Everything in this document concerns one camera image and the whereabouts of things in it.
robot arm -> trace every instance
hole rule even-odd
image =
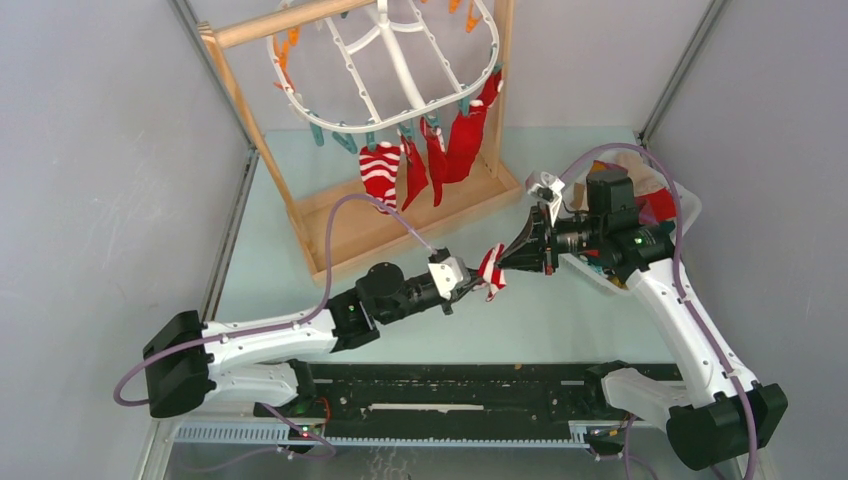
[[[174,317],[144,349],[149,358],[173,345],[220,338],[173,354],[145,369],[150,414],[182,415],[206,402],[246,401],[279,407],[308,396],[312,379],[296,358],[349,350],[380,337],[389,324],[440,306],[445,314],[478,283],[447,249],[430,257],[428,273],[405,279],[396,265],[380,263],[354,288],[328,300],[324,309],[246,323],[202,324],[196,311]]]
[[[747,430],[737,391],[729,375],[738,376],[754,407],[760,448],[770,439],[787,401],[776,384],[762,386],[739,360],[710,319],[690,286],[683,265],[680,280],[685,299],[674,285],[674,244],[661,226],[639,223],[633,184],[624,172],[587,176],[587,212],[562,219],[554,175],[531,176],[527,191],[539,199],[518,238],[498,261],[503,269],[552,275],[559,255],[587,255],[614,274],[652,313],[665,344],[680,369],[685,390],[651,380],[623,362],[587,372],[587,400],[594,408],[632,412],[665,431],[683,462],[694,470],[747,451]],[[733,367],[725,371],[684,300],[697,311],[706,329]]]

red cloth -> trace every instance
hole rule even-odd
[[[654,193],[638,196],[635,200],[636,205],[641,209],[639,219],[642,224],[656,225],[666,220],[674,219],[675,215],[677,215],[671,192],[665,188],[657,190]]]
[[[430,179],[433,180],[433,206],[442,203],[442,185],[447,173],[447,157],[445,156],[445,140],[442,129],[431,128],[424,117],[421,117],[421,133],[427,141],[427,160],[430,164]]]
[[[465,180],[483,145],[483,128],[489,108],[503,88],[501,72],[490,75],[476,100],[471,101],[468,115],[459,112],[451,127],[447,153],[445,183]]]
[[[365,192],[392,209],[397,209],[395,185],[399,165],[400,147],[389,142],[380,142],[373,152],[367,146],[359,152],[359,174]],[[381,208],[377,211],[388,214]]]
[[[406,154],[406,200],[403,201],[401,210],[406,210],[415,197],[424,190],[430,182],[427,181],[427,169],[415,142],[400,136],[400,150]]]
[[[503,251],[504,245],[502,243],[492,247],[492,249],[486,252],[486,256],[483,257],[483,263],[480,264],[480,269],[477,271],[480,277],[486,282],[486,286],[489,287],[489,294],[486,295],[487,302],[494,300],[495,295],[506,287],[506,278],[504,278],[503,270],[495,266],[495,262],[501,258]]]

red sock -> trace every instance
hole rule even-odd
[[[372,152],[362,147],[359,152],[359,174],[365,184],[365,192],[392,209],[397,209],[397,170],[400,165],[400,147],[389,142],[380,142]]]
[[[424,117],[421,117],[421,133],[427,140],[427,160],[430,164],[430,179],[433,180],[433,206],[438,207],[442,203],[442,184],[445,183],[448,163],[445,140],[442,138],[442,129],[430,128]]]
[[[403,207],[401,207],[401,211],[403,211],[409,207],[409,204],[430,182],[427,181],[427,169],[424,167],[424,162],[421,160],[421,154],[418,153],[415,142],[407,140],[406,137],[401,135],[400,145],[401,152],[406,154],[406,200],[403,201]]]
[[[462,112],[456,115],[448,144],[445,183],[461,182],[471,173],[471,166],[483,145],[486,115],[502,87],[501,72],[489,76],[480,95],[471,101],[468,115],[465,116]]]
[[[491,250],[486,252],[483,257],[483,262],[480,264],[480,269],[477,273],[486,283],[489,288],[489,294],[486,295],[486,301],[491,302],[495,299],[503,288],[506,287],[506,278],[504,278],[503,270],[495,266],[495,262],[503,255],[504,246],[502,243],[495,245]]]

wooden drying rack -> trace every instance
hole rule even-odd
[[[251,141],[259,150],[274,184],[283,197],[292,228],[316,282],[323,281],[327,271],[324,243],[330,209],[336,200],[344,195],[364,193],[364,187],[357,178],[303,200],[295,200],[271,154],[271,149],[265,142],[265,137],[256,124],[224,50],[374,2],[375,0],[313,0],[217,31],[207,22],[202,22],[197,27],[200,38],[218,70],[221,83],[233,100]],[[500,34],[498,61],[504,64],[504,81],[509,72],[513,11],[514,0],[495,0],[493,17]],[[498,101],[489,111],[483,146],[468,178],[459,184],[445,185],[444,197],[439,207],[432,207],[433,192],[428,188],[402,213],[405,219],[426,236],[434,237],[447,233],[520,198],[521,185],[500,159],[505,98],[506,90],[501,92]],[[405,198],[405,169],[398,175],[397,190],[398,198]],[[350,202],[341,210],[333,227],[333,274],[368,266],[378,255],[384,257],[396,253],[414,242],[405,228],[390,216],[378,214],[371,204]]]

wooden base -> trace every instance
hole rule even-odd
[[[405,172],[401,168],[397,181],[399,207],[406,199]],[[503,164],[497,172],[492,177],[483,162],[474,162],[468,178],[444,186],[440,206],[433,207],[431,184],[401,215],[428,238],[490,215],[517,201],[522,194],[521,184]],[[307,237],[300,244],[316,283],[323,283],[327,272],[324,245],[330,209],[339,198],[351,193],[365,193],[359,179],[297,201]],[[369,267],[414,245],[417,241],[394,218],[380,214],[370,203],[350,201],[341,207],[333,225],[333,275]]]

